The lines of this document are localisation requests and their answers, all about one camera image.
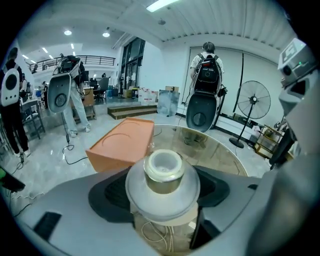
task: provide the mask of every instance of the cylindrical container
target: cylindrical container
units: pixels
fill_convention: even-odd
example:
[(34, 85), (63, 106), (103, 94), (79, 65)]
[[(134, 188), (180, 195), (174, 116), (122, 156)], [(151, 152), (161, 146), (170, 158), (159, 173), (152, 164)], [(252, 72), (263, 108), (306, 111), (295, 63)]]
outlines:
[(146, 184), (158, 194), (175, 191), (181, 182), (185, 168), (181, 157), (174, 151), (159, 149), (144, 159)]
[(145, 218), (167, 222), (195, 206), (200, 180), (193, 166), (176, 152), (159, 149), (130, 168), (125, 191), (130, 203)]

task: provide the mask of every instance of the white pants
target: white pants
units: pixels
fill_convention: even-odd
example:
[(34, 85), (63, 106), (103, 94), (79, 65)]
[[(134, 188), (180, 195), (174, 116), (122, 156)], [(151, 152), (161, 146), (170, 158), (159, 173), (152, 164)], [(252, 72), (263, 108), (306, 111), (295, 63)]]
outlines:
[[(91, 125), (88, 122), (85, 107), (82, 103), (81, 96), (77, 90), (77, 84), (73, 79), (71, 80), (70, 98), (71, 98), (73, 105), (78, 113), (78, 116), (80, 118), (80, 121), (81, 121), (81, 124), (83, 125), (83, 127), (84, 128), (90, 127)], [(64, 120), (66, 122), (66, 125), (67, 125), (69, 131), (76, 132), (77, 126), (76, 126), (76, 122), (73, 117), (73, 112), (71, 109), (70, 100), (69, 100), (68, 105), (66, 106), (66, 108), (63, 111), (63, 115), (64, 115)]]

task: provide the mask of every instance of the orange box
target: orange box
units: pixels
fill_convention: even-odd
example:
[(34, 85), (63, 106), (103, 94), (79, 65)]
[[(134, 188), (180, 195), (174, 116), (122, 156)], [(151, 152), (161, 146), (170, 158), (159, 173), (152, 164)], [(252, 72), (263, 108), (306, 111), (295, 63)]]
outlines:
[(85, 152), (96, 172), (126, 168), (148, 155), (154, 122), (127, 117)]

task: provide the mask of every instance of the fan base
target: fan base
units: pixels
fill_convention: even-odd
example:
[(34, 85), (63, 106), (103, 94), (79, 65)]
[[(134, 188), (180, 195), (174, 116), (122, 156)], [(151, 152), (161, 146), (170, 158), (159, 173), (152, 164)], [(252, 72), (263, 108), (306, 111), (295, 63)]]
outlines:
[(238, 148), (243, 149), (245, 147), (244, 144), (236, 138), (230, 138), (229, 141)]

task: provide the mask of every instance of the railing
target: railing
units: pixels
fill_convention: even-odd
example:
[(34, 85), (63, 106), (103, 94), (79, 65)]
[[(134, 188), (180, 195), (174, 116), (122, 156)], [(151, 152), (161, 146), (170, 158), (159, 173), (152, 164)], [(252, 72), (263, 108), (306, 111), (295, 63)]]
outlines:
[[(104, 57), (104, 56), (92, 56), (92, 55), (77, 55), (77, 57), (81, 58), (81, 61), (84, 65), (103, 65), (103, 66), (113, 66), (115, 64), (115, 58), (112, 57)], [(54, 69), (54, 67), (59, 63), (61, 57), (46, 59), (43, 61), (39, 61), (36, 64), (38, 65), (35, 70), (36, 64), (30, 64), (29, 69), (32, 73), (45, 71), (48, 69)]]

